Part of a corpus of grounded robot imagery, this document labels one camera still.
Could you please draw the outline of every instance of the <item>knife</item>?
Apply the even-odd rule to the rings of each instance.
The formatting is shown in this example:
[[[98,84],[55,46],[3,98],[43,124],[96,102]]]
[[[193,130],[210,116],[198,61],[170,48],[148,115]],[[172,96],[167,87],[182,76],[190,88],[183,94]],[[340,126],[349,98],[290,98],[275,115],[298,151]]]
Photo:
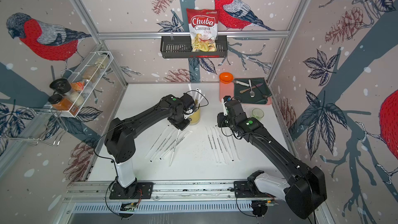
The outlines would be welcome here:
[[[259,86],[261,86],[262,84],[264,84],[264,83],[257,84],[256,86],[253,86],[252,88],[259,87]],[[240,92],[240,93],[244,93],[244,92],[246,92],[246,91],[248,91],[248,90],[250,90],[250,88],[245,89],[245,90],[241,90],[241,91],[239,91],[239,92]]]

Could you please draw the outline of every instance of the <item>metal spoon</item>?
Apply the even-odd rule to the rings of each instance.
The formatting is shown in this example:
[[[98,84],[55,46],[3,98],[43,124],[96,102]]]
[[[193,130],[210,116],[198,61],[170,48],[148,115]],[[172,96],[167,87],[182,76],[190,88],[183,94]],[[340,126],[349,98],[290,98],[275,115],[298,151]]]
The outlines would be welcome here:
[[[250,97],[254,97],[256,94],[253,92],[253,89],[251,88],[251,81],[249,80],[249,86],[250,86]]]

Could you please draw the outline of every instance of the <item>metal vent grille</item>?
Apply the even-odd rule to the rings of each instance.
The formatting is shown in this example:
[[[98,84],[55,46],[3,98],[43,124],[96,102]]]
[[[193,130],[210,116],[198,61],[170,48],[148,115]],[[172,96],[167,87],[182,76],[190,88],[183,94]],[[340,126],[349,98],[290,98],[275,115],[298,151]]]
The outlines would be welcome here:
[[[242,211],[252,211],[251,201],[238,200]],[[121,202],[110,203],[108,206],[119,212]],[[141,202],[135,213],[160,214],[176,212],[217,212],[239,211],[235,201],[195,201],[195,202]],[[105,203],[76,203],[73,213],[110,213]]]

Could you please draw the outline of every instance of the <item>black jar lid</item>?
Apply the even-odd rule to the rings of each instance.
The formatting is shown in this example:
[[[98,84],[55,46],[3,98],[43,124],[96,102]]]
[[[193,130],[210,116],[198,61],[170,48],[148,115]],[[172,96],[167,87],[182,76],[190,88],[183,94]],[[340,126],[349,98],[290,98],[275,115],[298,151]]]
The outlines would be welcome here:
[[[51,82],[50,88],[60,94],[67,93],[72,89],[66,78],[56,79],[55,81]]]
[[[59,94],[53,94],[52,96],[49,97],[48,101],[50,104],[57,104],[62,100],[62,96]]]

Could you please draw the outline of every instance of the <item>black mounting plate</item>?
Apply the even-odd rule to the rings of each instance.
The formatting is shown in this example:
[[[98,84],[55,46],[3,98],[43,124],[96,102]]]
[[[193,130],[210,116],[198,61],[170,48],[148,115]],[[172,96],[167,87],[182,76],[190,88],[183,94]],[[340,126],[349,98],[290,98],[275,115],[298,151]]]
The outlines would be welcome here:
[[[141,189],[142,198],[141,199],[150,199],[152,195],[153,183],[137,183],[136,187],[137,191]],[[123,187],[118,183],[114,183],[111,194],[109,195],[109,199],[111,200],[124,200],[124,199],[139,199],[141,196],[140,193],[135,194],[135,196],[129,198],[124,194]]]
[[[249,186],[247,181],[234,181],[234,189],[237,189],[235,191],[235,197],[238,198],[263,198],[263,197],[269,197],[267,193],[256,193],[255,196],[250,194],[249,191]]]

